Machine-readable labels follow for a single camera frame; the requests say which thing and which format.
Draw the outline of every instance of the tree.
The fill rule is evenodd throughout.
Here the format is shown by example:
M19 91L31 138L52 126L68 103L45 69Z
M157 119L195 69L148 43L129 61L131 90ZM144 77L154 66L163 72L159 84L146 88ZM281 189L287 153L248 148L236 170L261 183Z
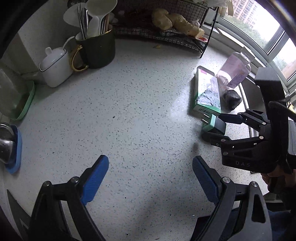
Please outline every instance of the tree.
M228 15L225 16L225 19L230 23L232 23L237 28L239 28L241 31L243 31L246 35L248 35L261 48L265 47L265 45L268 43L265 39L261 38L258 30L252 29L248 24L244 23L243 21Z
M276 64L276 66L282 71L286 66L287 63L285 62L285 60L282 60L281 58L279 58L278 56L276 56L274 58L274 63Z

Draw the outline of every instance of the dark rock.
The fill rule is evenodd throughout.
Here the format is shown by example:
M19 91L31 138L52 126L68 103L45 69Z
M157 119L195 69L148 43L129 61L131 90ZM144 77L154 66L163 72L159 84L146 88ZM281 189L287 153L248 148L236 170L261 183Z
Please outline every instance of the dark rock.
M235 90L227 90L223 95L223 99L229 110L234 110L242 101L242 98Z

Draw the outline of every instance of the human hand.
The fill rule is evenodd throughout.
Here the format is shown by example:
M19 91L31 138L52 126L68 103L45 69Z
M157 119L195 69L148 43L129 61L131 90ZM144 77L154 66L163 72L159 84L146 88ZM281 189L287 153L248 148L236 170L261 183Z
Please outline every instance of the human hand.
M292 174L286 174L280 166L277 166L274 171L268 174L261 173L263 181L268 185L270 179L272 177L280 177L284 176L285 177L285 187L294 187L296 184L296 169L293 170Z

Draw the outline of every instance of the spoon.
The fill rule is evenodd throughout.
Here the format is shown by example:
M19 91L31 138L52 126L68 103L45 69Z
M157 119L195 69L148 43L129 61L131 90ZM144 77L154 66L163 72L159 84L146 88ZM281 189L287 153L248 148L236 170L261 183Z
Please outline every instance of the spoon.
M89 22L87 37L96 37L101 33L102 19L110 13L117 5L117 0L88 0L85 8L88 14L93 18Z

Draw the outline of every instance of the speckled white countertop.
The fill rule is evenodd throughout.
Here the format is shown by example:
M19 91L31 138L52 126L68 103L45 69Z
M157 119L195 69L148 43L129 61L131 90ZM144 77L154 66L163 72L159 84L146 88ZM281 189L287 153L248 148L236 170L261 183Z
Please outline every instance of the speckled white countertop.
M189 110L197 66L217 73L227 57L211 47L199 59L154 45L116 40L108 66L75 74L57 88L37 87L19 125L21 168L1 177L28 214L44 181L80 176L101 154L109 170L87 209L106 240L190 240L197 217L213 210L192 171L196 155L221 176L255 180L267 192L260 174L222 166L220 149L201 140L202 122ZM243 111L241 103L235 112ZM249 137L245 125L229 124L226 131L233 139Z

